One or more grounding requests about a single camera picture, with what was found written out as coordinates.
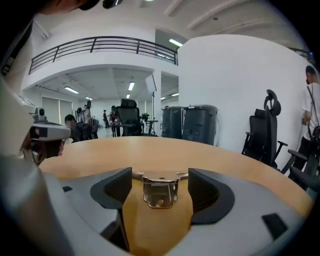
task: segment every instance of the chair backrest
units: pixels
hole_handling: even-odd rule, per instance
[[[266,112],[262,109],[256,109],[254,115],[250,116],[249,123],[252,136],[247,146],[250,152],[247,151],[246,155],[259,160],[267,143]]]
[[[129,131],[126,135],[137,135],[141,134],[142,128],[140,124],[140,111],[137,108],[137,103],[133,99],[121,99],[121,105],[115,108],[115,111],[120,119],[122,125],[125,124],[136,124],[134,128],[123,127],[123,134],[125,130]]]
[[[277,153],[277,116],[281,112],[281,105],[276,94],[272,90],[266,91],[268,96],[264,101],[264,110],[266,118],[266,148],[265,158],[263,162],[266,165],[272,166]]]

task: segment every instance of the ceiling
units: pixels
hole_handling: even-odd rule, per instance
[[[130,99],[151,101],[152,96],[148,93],[145,81],[146,77],[151,74],[150,71],[125,66],[109,66],[61,74],[37,84],[37,86],[62,92],[79,100],[85,100],[85,97],[90,97],[93,100],[123,99],[127,97],[127,94],[130,94]],[[128,91],[130,82],[134,82],[132,91]],[[78,91],[79,94],[70,92],[65,87],[70,87]],[[178,91],[178,77],[162,74],[161,97],[178,93]]]
[[[36,21],[50,34],[67,19],[71,22],[90,14],[95,19],[100,14],[105,19],[115,15],[118,19],[121,17],[119,22],[138,24],[139,20],[142,27],[155,24],[164,31],[164,37],[176,35],[177,41],[206,35],[240,34],[307,50],[291,23],[266,0],[124,0],[111,10],[104,10],[101,5],[102,1],[88,12],[75,10],[67,15],[40,15]],[[157,30],[155,37],[156,43],[161,41]]]

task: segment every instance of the wooden table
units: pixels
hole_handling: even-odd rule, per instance
[[[132,167],[135,172],[185,172],[199,168],[245,179],[269,188],[301,216],[307,217],[312,200],[277,170],[223,148],[162,137],[117,137],[66,145],[62,156],[46,159],[40,168],[59,179],[72,179]],[[192,216],[188,180],[179,183],[179,199],[170,209],[152,209],[142,199],[143,184],[132,180],[123,205],[130,252],[163,255],[187,233]]]

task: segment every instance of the chair headrest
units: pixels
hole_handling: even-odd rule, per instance
[[[277,99],[277,95],[272,90],[266,90],[266,93],[268,94],[267,97],[265,97],[264,100],[264,109],[266,109],[268,101],[270,101],[270,113],[274,117],[278,116],[281,113],[281,105],[280,102]]]
[[[122,98],[121,99],[121,107],[122,108],[136,108],[137,103],[133,99]]]
[[[260,119],[265,119],[266,118],[266,111],[262,109],[255,109],[254,116]]]

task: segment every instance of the ceiling light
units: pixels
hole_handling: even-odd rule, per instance
[[[68,91],[70,91],[70,92],[72,92],[72,93],[74,93],[74,94],[78,94],[78,93],[79,93],[78,91],[76,91],[76,90],[74,90],[74,89],[71,89],[71,88],[68,87],[68,86],[64,87],[64,89],[66,89],[66,90],[68,90]]]
[[[130,83],[130,85],[129,85],[129,91],[132,91],[132,89],[134,88],[134,85],[135,85],[134,82],[131,82],[131,83]]]
[[[173,39],[170,39],[169,42],[170,42],[170,43],[173,43],[174,45],[179,46],[179,47],[183,46],[182,43],[180,43],[180,42],[178,42],[178,41],[176,41],[176,40],[173,40]]]

